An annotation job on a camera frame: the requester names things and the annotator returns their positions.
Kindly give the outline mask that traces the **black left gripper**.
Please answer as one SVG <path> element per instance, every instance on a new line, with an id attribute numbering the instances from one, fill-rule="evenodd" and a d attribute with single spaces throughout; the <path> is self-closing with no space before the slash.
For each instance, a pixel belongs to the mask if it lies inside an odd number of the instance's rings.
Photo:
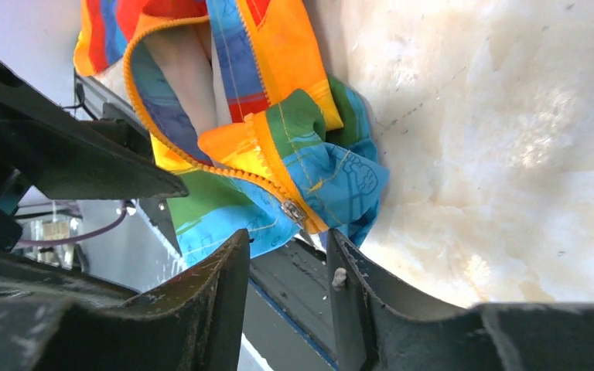
<path id="1" fill-rule="evenodd" d="M 0 61 L 0 251 L 22 235 L 15 218 L 31 183 L 51 199 L 188 195 L 176 175 L 116 142 L 113 121 L 79 121 Z"/>

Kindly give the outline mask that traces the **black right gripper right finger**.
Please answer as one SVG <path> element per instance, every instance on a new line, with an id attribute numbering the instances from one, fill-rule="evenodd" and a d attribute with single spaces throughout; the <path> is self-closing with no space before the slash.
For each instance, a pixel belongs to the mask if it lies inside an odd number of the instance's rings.
<path id="1" fill-rule="evenodd" d="M 594 303 L 460 308 L 368 260 L 338 230 L 326 242 L 341 370 L 594 370 Z"/>

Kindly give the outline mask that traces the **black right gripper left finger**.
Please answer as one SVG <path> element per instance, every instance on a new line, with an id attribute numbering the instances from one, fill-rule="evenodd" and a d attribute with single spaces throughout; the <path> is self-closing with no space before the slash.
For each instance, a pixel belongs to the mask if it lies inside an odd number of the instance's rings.
<path id="1" fill-rule="evenodd" d="M 0 370 L 234 370 L 250 238 L 139 293 L 0 251 Z"/>

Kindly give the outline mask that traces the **rainbow striped zip jacket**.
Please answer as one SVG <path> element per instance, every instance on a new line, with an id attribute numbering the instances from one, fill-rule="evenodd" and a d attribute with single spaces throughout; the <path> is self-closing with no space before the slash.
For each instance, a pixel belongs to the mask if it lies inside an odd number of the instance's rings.
<path id="1" fill-rule="evenodd" d="M 246 229 L 251 256 L 300 232 L 362 243 L 389 179 L 361 96 L 324 68 L 301 1 L 84 1 L 73 62 L 122 69 L 188 266 Z"/>

